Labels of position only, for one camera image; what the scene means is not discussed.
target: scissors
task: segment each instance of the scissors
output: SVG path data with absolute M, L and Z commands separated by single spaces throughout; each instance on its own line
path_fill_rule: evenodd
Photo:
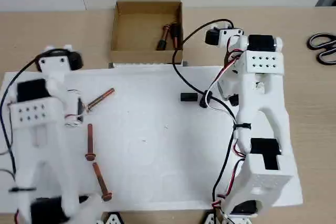
M 329 41 L 323 42 L 320 44 L 314 44 L 314 40 L 317 38 L 326 38 Z M 319 63 L 323 65 L 336 65 L 336 59 L 335 60 L 325 60 L 323 57 L 326 55 L 331 55 L 336 52 L 336 36 L 333 34 L 328 33 L 318 33 L 314 34 L 307 40 L 307 47 L 310 50 L 319 50 L 319 49 L 325 49 L 323 52 L 316 55 L 316 59 Z

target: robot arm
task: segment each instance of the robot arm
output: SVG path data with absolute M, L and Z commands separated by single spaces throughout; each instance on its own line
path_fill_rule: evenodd
M 66 216 L 72 216 L 79 209 L 79 200 L 71 154 L 67 149 L 65 115 L 74 109 L 71 106 L 74 99 L 75 104 L 79 104 L 80 98 L 67 92 L 64 76 L 71 70 L 81 68 L 82 61 L 81 56 L 70 51 L 70 48 L 48 49 L 36 58 L 37 69 L 43 77 L 18 83 L 11 92 L 13 137 L 21 140 L 15 146 L 18 157 L 15 182 L 17 188 L 33 188 L 37 170 L 48 165 L 60 183 L 63 212 Z M 17 191 L 17 200 L 20 216 L 31 223 L 30 210 L 35 201 L 31 192 Z
M 243 52 L 232 71 L 218 80 L 218 88 L 224 100 L 236 96 L 233 106 L 239 101 L 237 125 L 250 125 L 235 130 L 234 137 L 246 157 L 221 208 L 229 217 L 250 218 L 272 207 L 286 184 L 298 176 L 283 95 L 282 40 L 270 35 L 244 36 L 241 29 L 219 29 L 217 38 L 218 43 L 209 38 L 206 42 L 213 41 L 212 45 L 225 47 L 229 52 Z M 274 138 L 252 136 L 251 127 L 258 111 L 266 115 Z

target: black cable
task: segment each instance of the black cable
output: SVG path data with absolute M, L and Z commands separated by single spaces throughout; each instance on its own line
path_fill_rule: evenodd
M 233 25 L 233 22 L 229 19 L 226 19 L 226 18 L 223 18 L 223 19 L 216 19 L 216 20 L 213 20 L 213 21 L 210 21 L 204 25 L 201 25 L 199 28 L 197 28 L 196 30 L 194 30 L 191 34 L 189 34 L 189 36 L 187 36 L 183 41 L 182 41 L 182 44 L 186 43 L 194 34 L 196 34 L 198 31 L 200 31 L 201 29 L 203 29 L 204 27 L 208 26 L 208 25 L 211 25 L 213 23 L 217 23 L 217 22 L 228 22 L 230 23 L 231 25 L 231 28 L 234 28 L 234 25 Z M 193 89 L 194 91 L 196 91 L 197 93 L 199 94 L 202 94 L 204 95 L 205 92 L 199 90 L 198 88 L 196 88 L 195 86 L 193 86 L 190 82 L 188 82 L 184 77 L 183 75 L 179 72 L 179 70 L 177 69 L 176 67 L 176 63 L 175 63 L 175 57 L 176 57 L 176 54 L 178 52 L 178 49 L 175 49 L 174 51 L 174 54 L 173 54 L 173 57 L 172 57 L 172 65 L 173 65 L 173 68 L 175 70 L 175 72 L 177 73 L 177 75 L 184 81 L 185 84 L 187 84 L 191 89 Z M 235 118 L 235 115 L 233 114 L 232 110 L 220 99 L 216 98 L 216 97 L 213 97 L 213 96 L 210 96 L 210 98 L 216 102 L 218 102 L 219 104 L 221 104 L 229 113 L 230 115 Z M 225 160 L 224 160 L 224 163 L 222 165 L 222 169 L 220 170 L 221 172 L 219 173 L 219 176 L 217 178 L 217 181 L 213 187 L 213 191 L 212 191 L 212 198 L 213 198 L 213 201 L 215 201 L 215 192 L 216 192 L 216 188 L 222 178 L 222 175 L 223 175 L 223 172 L 224 172 L 224 169 L 226 167 L 226 164 L 227 164 L 227 161 L 228 161 L 228 158 L 229 158 L 229 155 L 230 155 L 230 152 L 231 152 L 231 146 L 232 146 L 232 142 L 233 142 L 233 138 L 234 138 L 234 130 L 232 131 L 232 134 L 231 134 L 231 138 L 230 138 L 230 141 L 229 141 L 229 146 L 228 146 L 228 149 L 227 149 L 227 152 L 226 152 L 226 156 L 225 156 Z M 214 208 L 214 224 L 216 224 L 216 209 Z
M 7 169 L 0 169 L 0 172 L 5 172 L 11 175 L 11 177 L 13 178 L 13 180 L 15 181 L 15 175 L 14 173 L 12 173 L 10 170 Z
M 208 25 L 211 25 L 213 23 L 217 23 L 217 22 L 228 22 L 230 23 L 231 25 L 231 28 L 234 28 L 234 25 L 233 25 L 233 22 L 229 19 L 226 19 L 226 18 L 222 18 L 222 19 L 216 19 L 216 20 L 213 20 L 213 21 L 210 21 L 204 25 L 201 25 L 199 28 L 197 28 L 196 30 L 194 30 L 191 34 L 189 34 L 188 37 L 186 37 L 183 41 L 182 41 L 182 44 L 186 43 L 193 35 L 195 35 L 198 31 L 200 31 L 201 29 L 203 29 L 204 27 L 207 27 Z M 192 88 L 194 91 L 196 91 L 197 93 L 199 94 L 202 94 L 204 95 L 205 92 L 199 90 L 198 88 L 196 88 L 195 86 L 193 86 L 190 82 L 188 82 L 184 77 L 183 75 L 179 72 L 179 70 L 177 69 L 176 67 L 176 63 L 175 63 L 175 57 L 176 57 L 176 54 L 178 52 L 178 49 L 175 49 L 174 53 L 173 53 L 173 57 L 172 57 L 172 65 L 173 65 L 173 68 L 175 70 L 175 72 L 177 73 L 177 75 L 184 81 L 185 84 L 187 84 L 190 88 Z M 216 97 L 213 97 L 213 96 L 210 96 L 210 98 L 216 102 L 218 102 L 220 105 L 222 105 L 229 113 L 230 115 L 235 118 L 235 115 L 233 114 L 232 110 L 220 99 L 216 98 Z
M 1 103 L 0 103 L 0 123 L 1 123 L 1 127 L 2 127 L 2 130 L 4 132 L 4 138 L 5 138 L 5 141 L 6 141 L 6 145 L 7 145 L 7 149 L 8 149 L 8 153 L 9 155 L 11 156 L 11 161 L 12 161 L 12 168 L 13 168 L 13 174 L 15 175 L 16 174 L 16 164 L 15 164 L 15 158 L 14 158 L 14 154 L 13 154 L 13 151 L 12 151 L 12 145 L 11 143 L 9 142 L 8 140 L 8 135 L 7 135 L 7 132 L 6 132 L 6 127 L 5 127 L 5 123 L 4 123 L 4 119 L 3 119 L 3 115 L 2 115 L 2 110 L 3 110 L 3 106 L 4 106 L 4 103 L 5 103 L 5 99 L 6 99 L 6 96 L 8 94 L 8 91 L 9 91 L 9 88 L 11 87 L 11 85 L 13 85 L 13 83 L 16 81 L 16 79 L 20 76 L 20 74 L 22 74 L 27 68 L 29 68 L 35 61 L 37 60 L 37 57 L 35 57 L 32 61 L 30 61 L 27 65 L 25 65 L 15 76 L 14 78 L 10 81 L 10 83 L 8 84 L 5 92 L 4 92 L 4 95 L 2 96 L 2 99 L 1 99 Z
M 12 125 L 12 117 L 10 116 L 10 110 L 9 110 L 9 124 L 10 124 L 10 139 L 11 139 L 11 146 L 9 148 L 7 148 L 7 150 L 5 150 L 4 152 L 0 153 L 0 156 L 5 155 L 9 152 L 9 150 L 12 149 L 13 146 L 13 125 Z

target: open cardboard box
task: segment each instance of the open cardboard box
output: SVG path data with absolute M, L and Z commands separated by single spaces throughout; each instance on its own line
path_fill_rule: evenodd
M 179 51 L 182 61 L 181 1 L 117 1 L 114 11 L 111 57 L 113 63 L 171 63 L 173 41 L 168 35 L 166 50 L 157 51 L 163 26 L 180 24 Z

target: wooden table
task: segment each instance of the wooden table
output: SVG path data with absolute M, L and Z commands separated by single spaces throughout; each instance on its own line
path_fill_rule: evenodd
M 306 40 L 317 32 L 336 34 L 336 8 L 185 8 L 184 35 L 217 18 L 231 19 L 246 34 L 271 34 L 284 43 L 286 106 L 304 204 L 273 208 L 253 222 L 334 223 L 336 67 L 318 64 Z M 107 68 L 112 21 L 112 10 L 0 13 L 0 80 L 50 44 L 72 44 L 86 69 Z M 205 45 L 204 36 L 200 32 L 185 45 L 184 59 L 190 65 L 221 65 L 223 50 Z M 202 215 L 199 210 L 122 213 L 126 223 L 137 224 L 199 223 Z M 13 223 L 12 215 L 0 216 L 0 222 Z

